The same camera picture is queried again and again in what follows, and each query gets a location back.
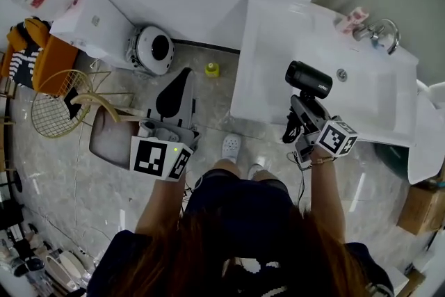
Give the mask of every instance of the gray tile floor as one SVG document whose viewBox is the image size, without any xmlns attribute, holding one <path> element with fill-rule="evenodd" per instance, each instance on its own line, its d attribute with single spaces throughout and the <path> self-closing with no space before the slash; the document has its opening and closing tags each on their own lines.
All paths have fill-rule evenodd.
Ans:
<svg viewBox="0 0 445 297">
<path fill-rule="evenodd" d="M 204 74 L 208 62 L 220 64 L 221 77 Z M 77 67 L 89 70 L 91 59 L 84 56 Z M 188 165 L 189 185 L 219 159 L 221 143 L 229 132 L 243 136 L 238 163 L 245 175 L 248 167 L 261 163 L 277 175 L 297 200 L 301 174 L 286 158 L 293 148 L 280 143 L 284 128 L 230 116 L 238 56 L 220 51 L 177 46 L 172 70 L 189 66 L 195 70 L 196 114 L 193 122 L 202 133 L 200 146 Z M 156 79 L 135 77 L 117 70 L 103 82 L 102 91 L 134 91 L 133 106 L 141 109 Z M 79 125 L 59 139 L 40 136 L 31 123 L 34 93 L 20 88 L 11 104 L 13 119 L 13 162 L 22 177 L 24 191 L 16 196 L 25 204 L 27 220 L 32 220 L 43 236 L 55 246 L 80 246 L 100 259 L 113 235 L 132 230 L 152 191 L 153 181 L 112 166 L 88 150 L 91 128 Z M 114 102 L 125 105 L 126 98 Z M 94 113 L 86 121 L 92 122 Z M 394 176 L 374 155 L 369 143 L 356 144 L 345 158 L 335 162 L 339 191 L 346 214 L 347 240 L 365 243 L 377 262 L 400 269 L 424 247 L 429 234 L 412 236 L 396 227 L 407 195 L 408 184 Z M 306 189 L 300 203 L 310 206 L 310 172 L 305 173 Z"/>
</svg>

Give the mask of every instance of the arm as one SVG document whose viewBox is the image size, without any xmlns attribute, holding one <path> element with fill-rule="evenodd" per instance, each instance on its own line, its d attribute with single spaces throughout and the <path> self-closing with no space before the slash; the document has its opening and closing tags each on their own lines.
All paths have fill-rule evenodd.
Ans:
<svg viewBox="0 0 445 297">
<path fill-rule="evenodd" d="M 311 153 L 312 160 L 328 156 L 329 154 L 320 148 L 314 148 Z M 329 161 L 313 166 L 311 182 L 311 212 L 333 238 L 344 243 L 345 215 L 337 188 L 334 163 Z"/>
<path fill-rule="evenodd" d="M 185 183 L 185 172 L 178 182 L 155 181 L 152 195 L 136 226 L 136 234 L 151 235 L 160 224 L 178 219 Z"/>
</svg>

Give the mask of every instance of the long brown hair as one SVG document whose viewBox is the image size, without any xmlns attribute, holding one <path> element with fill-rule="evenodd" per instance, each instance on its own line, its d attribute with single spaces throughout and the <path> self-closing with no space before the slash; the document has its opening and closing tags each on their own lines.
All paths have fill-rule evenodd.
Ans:
<svg viewBox="0 0 445 297">
<path fill-rule="evenodd" d="M 218 219 L 185 214 L 159 227 L 145 253 L 110 286 L 108 296 L 227 296 Z M 294 296 L 365 296 L 357 261 L 305 211 L 293 207 L 278 260 Z"/>
</svg>

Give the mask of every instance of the sink basin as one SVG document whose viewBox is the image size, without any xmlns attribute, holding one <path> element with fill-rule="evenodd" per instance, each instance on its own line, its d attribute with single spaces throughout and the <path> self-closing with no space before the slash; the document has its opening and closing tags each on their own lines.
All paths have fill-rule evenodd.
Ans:
<svg viewBox="0 0 445 297">
<path fill-rule="evenodd" d="M 231 114 L 286 124 L 290 96 L 299 90 L 284 74 L 291 61 L 302 61 L 332 77 L 332 90 L 320 102 L 361 140 L 413 144 L 418 60 L 403 48 L 389 56 L 370 40 L 338 33 L 341 16 L 296 0 L 249 0 Z"/>
</svg>

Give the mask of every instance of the shoe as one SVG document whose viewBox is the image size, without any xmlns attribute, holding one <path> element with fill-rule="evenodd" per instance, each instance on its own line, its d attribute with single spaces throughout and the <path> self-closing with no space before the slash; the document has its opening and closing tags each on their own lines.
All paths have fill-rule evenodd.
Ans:
<svg viewBox="0 0 445 297">
<path fill-rule="evenodd" d="M 259 165 L 258 163 L 254 163 L 253 165 L 251 165 L 249 168 L 248 179 L 252 181 L 253 177 L 255 177 L 255 174 L 261 170 L 264 170 L 264 167 Z"/>
<path fill-rule="evenodd" d="M 241 147 L 241 137 L 236 134 L 229 134 L 224 138 L 222 146 L 223 151 L 221 154 L 221 159 L 227 159 L 233 163 L 236 163 L 239 149 Z"/>
</svg>

